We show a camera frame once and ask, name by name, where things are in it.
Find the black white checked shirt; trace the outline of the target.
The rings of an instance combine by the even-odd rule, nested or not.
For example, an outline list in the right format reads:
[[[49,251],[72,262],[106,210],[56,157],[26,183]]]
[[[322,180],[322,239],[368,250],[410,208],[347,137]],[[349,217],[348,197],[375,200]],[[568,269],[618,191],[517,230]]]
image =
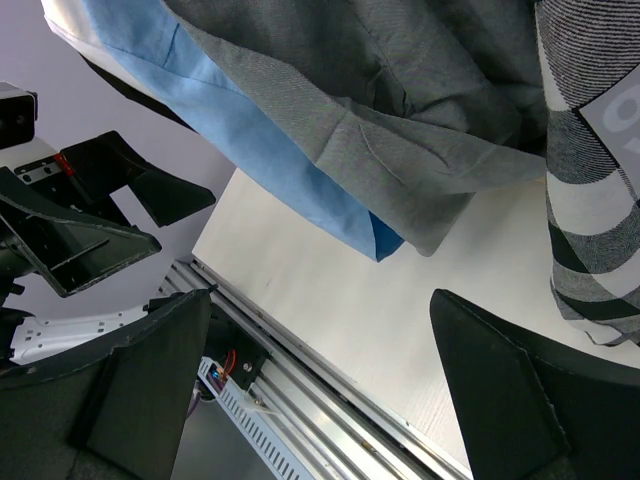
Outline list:
[[[551,290],[598,345],[639,339],[639,5],[539,1]]]

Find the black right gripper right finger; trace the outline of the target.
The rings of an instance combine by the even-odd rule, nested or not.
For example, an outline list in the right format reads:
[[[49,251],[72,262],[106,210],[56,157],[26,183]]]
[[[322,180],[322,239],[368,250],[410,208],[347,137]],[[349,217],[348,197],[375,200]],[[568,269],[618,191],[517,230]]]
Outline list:
[[[476,479],[636,479],[639,371],[448,290],[430,318]]]

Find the blue shirt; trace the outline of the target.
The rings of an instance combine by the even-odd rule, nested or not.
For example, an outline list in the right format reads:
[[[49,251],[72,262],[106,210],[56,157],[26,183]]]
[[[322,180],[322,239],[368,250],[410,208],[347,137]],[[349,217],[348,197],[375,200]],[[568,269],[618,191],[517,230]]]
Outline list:
[[[321,172],[201,50],[161,1],[86,1],[115,60],[258,185],[374,261],[402,238]]]

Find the grey shirt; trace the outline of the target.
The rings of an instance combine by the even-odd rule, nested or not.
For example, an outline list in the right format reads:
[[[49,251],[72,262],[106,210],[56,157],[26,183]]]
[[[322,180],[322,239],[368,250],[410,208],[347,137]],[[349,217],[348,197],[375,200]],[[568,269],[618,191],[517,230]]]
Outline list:
[[[171,1],[312,163],[421,254],[546,170],[530,1]]]

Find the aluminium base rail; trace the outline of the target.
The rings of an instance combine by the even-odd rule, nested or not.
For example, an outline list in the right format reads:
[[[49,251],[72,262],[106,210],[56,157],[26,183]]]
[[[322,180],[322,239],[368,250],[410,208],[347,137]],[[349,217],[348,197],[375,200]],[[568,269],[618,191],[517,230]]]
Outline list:
[[[197,260],[174,261],[160,292],[206,289],[240,339],[204,354],[269,411],[312,479],[469,479],[470,470]]]

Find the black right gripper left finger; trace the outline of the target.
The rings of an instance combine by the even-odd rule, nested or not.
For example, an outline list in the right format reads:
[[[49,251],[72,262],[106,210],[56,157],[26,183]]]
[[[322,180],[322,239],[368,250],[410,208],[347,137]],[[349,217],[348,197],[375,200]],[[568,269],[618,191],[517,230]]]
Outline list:
[[[3,364],[2,478],[170,478],[211,312],[194,290],[62,353]]]

